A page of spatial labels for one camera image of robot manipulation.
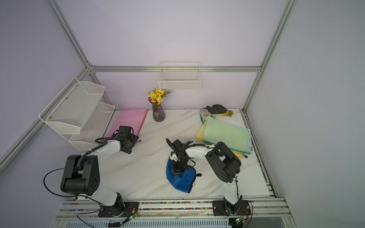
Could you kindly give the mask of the blue microfiber cleaning cloth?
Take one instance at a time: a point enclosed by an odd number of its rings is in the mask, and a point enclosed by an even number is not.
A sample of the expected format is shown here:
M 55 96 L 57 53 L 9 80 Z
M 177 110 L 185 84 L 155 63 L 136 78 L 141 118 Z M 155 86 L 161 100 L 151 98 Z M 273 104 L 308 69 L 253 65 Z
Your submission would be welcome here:
M 201 173 L 197 173 L 194 168 L 183 171 L 182 174 L 173 175 L 172 160 L 168 159 L 166 166 L 166 178 L 169 183 L 178 191 L 190 193 L 196 178 L 201 177 Z

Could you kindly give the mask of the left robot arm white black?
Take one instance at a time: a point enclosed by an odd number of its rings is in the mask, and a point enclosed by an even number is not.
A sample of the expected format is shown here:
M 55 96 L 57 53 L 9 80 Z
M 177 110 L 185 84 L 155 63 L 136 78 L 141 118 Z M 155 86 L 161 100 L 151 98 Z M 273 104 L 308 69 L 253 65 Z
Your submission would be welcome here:
M 118 152 L 130 154 L 138 140 L 133 127 L 120 126 L 110 137 L 96 139 L 96 147 L 81 155 L 69 156 L 60 184 L 61 191 L 88 197 L 103 207 L 124 208 L 121 194 L 101 183 L 99 165 Z

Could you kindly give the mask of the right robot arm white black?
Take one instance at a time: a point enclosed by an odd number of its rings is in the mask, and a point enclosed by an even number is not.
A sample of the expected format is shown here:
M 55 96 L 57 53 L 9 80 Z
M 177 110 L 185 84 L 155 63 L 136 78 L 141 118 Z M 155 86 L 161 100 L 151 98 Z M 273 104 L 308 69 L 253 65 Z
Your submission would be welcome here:
M 238 184 L 235 181 L 241 167 L 240 159 L 223 142 L 215 145 L 182 143 L 180 140 L 171 142 L 166 139 L 172 149 L 166 165 L 166 178 L 178 191 L 190 193 L 195 179 L 200 176 L 193 165 L 189 165 L 193 159 L 201 159 L 208 162 L 216 177 L 223 183 L 223 200 L 229 206 L 235 206 L 241 200 Z

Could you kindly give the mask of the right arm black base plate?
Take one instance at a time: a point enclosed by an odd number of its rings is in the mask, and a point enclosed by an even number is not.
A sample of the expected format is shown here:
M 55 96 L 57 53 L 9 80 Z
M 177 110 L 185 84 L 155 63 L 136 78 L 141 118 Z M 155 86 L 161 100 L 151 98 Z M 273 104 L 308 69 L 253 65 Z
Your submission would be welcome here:
M 248 200 L 238 200 L 236 204 L 231 204 L 224 200 L 214 200 L 212 202 L 214 216 L 250 216 L 252 214 Z

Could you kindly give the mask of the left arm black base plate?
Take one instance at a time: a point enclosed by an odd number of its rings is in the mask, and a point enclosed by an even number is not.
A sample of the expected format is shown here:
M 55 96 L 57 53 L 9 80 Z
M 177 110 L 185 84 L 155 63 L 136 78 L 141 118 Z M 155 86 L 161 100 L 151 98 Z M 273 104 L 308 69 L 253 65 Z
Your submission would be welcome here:
M 123 202 L 121 206 L 103 206 L 99 213 L 99 218 L 118 218 L 118 217 L 131 217 L 138 212 L 139 202 L 128 201 Z

